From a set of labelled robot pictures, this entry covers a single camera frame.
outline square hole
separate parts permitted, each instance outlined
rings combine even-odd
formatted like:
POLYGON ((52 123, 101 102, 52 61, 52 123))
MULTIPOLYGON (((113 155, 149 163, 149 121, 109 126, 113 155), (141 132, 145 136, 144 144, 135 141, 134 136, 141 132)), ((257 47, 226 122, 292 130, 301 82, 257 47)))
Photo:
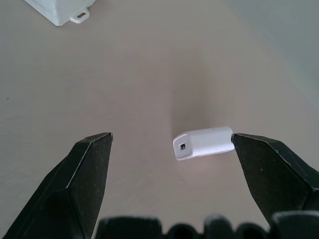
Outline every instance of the square hole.
POLYGON ((85 12, 81 13, 80 15, 78 15, 78 18, 83 17, 85 14, 86 14, 85 12))
POLYGON ((179 149, 180 149, 180 150, 186 149, 186 145, 185 145, 184 143, 182 143, 182 144, 179 146, 179 149))

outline black plastic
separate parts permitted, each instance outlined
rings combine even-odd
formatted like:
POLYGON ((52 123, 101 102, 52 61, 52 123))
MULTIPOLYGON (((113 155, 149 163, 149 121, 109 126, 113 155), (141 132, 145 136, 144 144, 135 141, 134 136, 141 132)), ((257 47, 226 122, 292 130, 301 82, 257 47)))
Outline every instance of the black plastic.
POLYGON ((156 218, 117 217, 99 223, 96 239, 162 239, 161 224, 156 218))
POLYGON ((270 238, 318 239, 319 212, 300 211, 275 213, 270 226, 270 238))
POLYGON ((4 239, 89 239, 104 196, 112 134, 77 142, 41 182, 4 239))
POLYGON ((239 133, 232 142, 251 195, 268 222, 276 212, 319 209, 319 173, 285 144, 239 133))

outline screw hole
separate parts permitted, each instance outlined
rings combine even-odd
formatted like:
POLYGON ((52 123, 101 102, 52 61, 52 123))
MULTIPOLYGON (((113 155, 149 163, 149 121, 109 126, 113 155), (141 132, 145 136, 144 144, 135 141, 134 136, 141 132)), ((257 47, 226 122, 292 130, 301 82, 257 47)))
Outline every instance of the screw hole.
POLYGON ((86 14, 85 12, 81 13, 80 15, 78 15, 78 18, 83 17, 85 14, 86 14))

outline small white object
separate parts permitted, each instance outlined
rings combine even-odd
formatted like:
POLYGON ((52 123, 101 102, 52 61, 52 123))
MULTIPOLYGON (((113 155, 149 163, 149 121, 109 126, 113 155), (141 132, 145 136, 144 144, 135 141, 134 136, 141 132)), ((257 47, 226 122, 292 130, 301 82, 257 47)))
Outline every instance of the small white object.
POLYGON ((177 160, 201 157, 233 150, 230 127, 207 128, 180 134, 173 140, 177 160))
POLYGON ((68 21, 82 23, 88 19, 90 7, 95 0, 25 0, 54 25, 61 26, 68 21))

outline white plastic block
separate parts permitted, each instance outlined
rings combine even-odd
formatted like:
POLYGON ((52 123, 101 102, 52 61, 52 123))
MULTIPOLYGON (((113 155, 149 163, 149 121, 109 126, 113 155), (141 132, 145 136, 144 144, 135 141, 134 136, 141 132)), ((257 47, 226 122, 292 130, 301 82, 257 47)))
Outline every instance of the white plastic block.
POLYGON ((61 26, 68 21, 82 23, 88 19, 90 7, 95 0, 25 0, 54 25, 61 26))
POLYGON ((173 140, 177 160, 225 153, 235 147, 230 127, 207 128, 180 134, 173 140))

